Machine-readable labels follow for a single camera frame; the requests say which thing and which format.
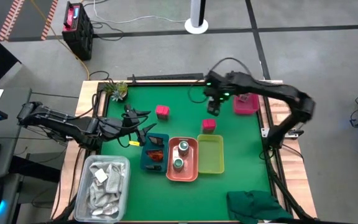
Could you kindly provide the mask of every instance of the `potted plant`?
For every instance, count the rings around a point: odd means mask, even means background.
[[[104,91],[117,102],[123,102],[128,98],[128,85],[125,82],[107,83]]]

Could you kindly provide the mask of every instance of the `gray floor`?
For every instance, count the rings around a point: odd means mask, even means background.
[[[53,27],[61,29],[65,2],[59,1]],[[252,0],[259,27],[358,25],[356,0]],[[187,19],[188,1],[112,1],[98,5],[106,18],[127,20],[147,14]],[[207,2],[206,18],[214,28],[250,27],[244,1]],[[93,18],[92,6],[87,7]],[[126,32],[183,29],[155,19],[114,26]],[[349,116],[358,96],[358,30],[271,32],[260,35],[272,79],[284,80],[316,100],[314,119],[300,138],[311,191],[320,219],[358,223],[358,129]],[[23,63],[3,86],[30,86],[34,91],[77,96],[86,75],[56,40],[4,43]],[[94,39],[91,71],[105,70],[113,79],[132,74],[159,75],[206,72],[223,57],[244,61],[262,78],[251,33],[125,37],[118,42]],[[225,62],[218,72],[240,70]],[[73,113],[76,100],[35,96],[51,108]],[[22,132],[22,136],[34,133]],[[18,151],[58,152],[54,142],[20,141]],[[50,210],[22,209],[20,223],[45,221]]]

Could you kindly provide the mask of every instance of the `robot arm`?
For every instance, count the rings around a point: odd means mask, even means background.
[[[306,123],[313,115],[314,104],[310,96],[290,85],[277,85],[255,80],[252,76],[231,72],[225,77],[211,71],[205,78],[204,94],[210,97],[208,112],[217,116],[221,103],[232,95],[256,93],[262,96],[283,100],[290,109],[288,116],[280,125],[270,127],[267,144],[273,148],[281,148],[285,134],[298,123]]]
[[[140,145],[145,143],[146,133],[156,124],[142,130],[138,125],[143,123],[139,118],[147,119],[149,111],[137,111],[130,105],[125,105],[123,119],[91,118],[89,116],[75,117],[59,111],[51,110],[41,102],[30,102],[23,105],[17,115],[20,126],[43,126],[49,130],[48,136],[60,141],[67,141],[66,136],[72,137],[80,147],[88,150],[98,150],[103,141],[110,141],[125,135],[136,133]]]

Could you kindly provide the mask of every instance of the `dark green towel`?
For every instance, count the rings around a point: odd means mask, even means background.
[[[239,220],[244,224],[255,224],[258,220],[293,218],[281,207],[277,198],[267,192],[228,192],[226,199],[230,219]]]

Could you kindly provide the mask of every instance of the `wooden table frame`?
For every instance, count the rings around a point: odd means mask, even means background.
[[[138,85],[191,85],[196,80],[144,80],[144,81],[137,81]],[[272,81],[274,83],[282,83],[282,81]],[[84,81],[80,97],[78,99],[76,115],[83,114],[85,111],[88,111],[91,105],[91,97],[95,94],[98,90],[99,83],[103,83],[103,81]],[[105,100],[106,96],[104,93],[101,95],[101,100],[99,104],[98,114],[102,116],[105,113],[107,102]],[[290,110],[287,104],[283,101],[271,99],[266,99],[268,105],[270,105],[270,111],[266,110],[269,107],[265,106],[265,101],[262,97],[260,97],[260,111],[259,117],[261,118],[261,122],[264,127],[269,127],[268,117],[271,116],[273,124],[280,124],[289,114]],[[284,144],[290,146],[300,152],[300,147],[297,140],[284,140]],[[61,182],[60,188],[57,189],[57,193],[55,196],[55,203],[53,205],[52,211],[55,211],[57,206],[56,214],[53,218],[59,216],[63,209],[68,205],[70,202],[70,195],[73,197],[77,190],[78,184],[81,177],[81,171],[84,161],[84,154],[85,150],[80,151],[78,144],[74,141],[68,143],[67,151],[65,155],[65,161],[62,167],[62,174],[61,174]],[[75,162],[77,155],[78,165],[75,168]],[[316,217],[316,210],[314,208],[313,199],[310,192],[310,187],[308,183],[308,178],[306,176],[305,167],[303,165],[302,159],[296,155],[294,152],[286,150],[286,147],[283,147],[280,150],[279,160],[281,161],[283,174],[285,176],[287,189],[293,195],[295,200],[302,206],[303,210],[312,217]],[[273,162],[273,167],[277,171],[276,162]],[[285,208],[283,195],[281,191],[276,186],[276,189],[272,192],[276,192],[276,197],[278,198],[280,204],[283,208]]]

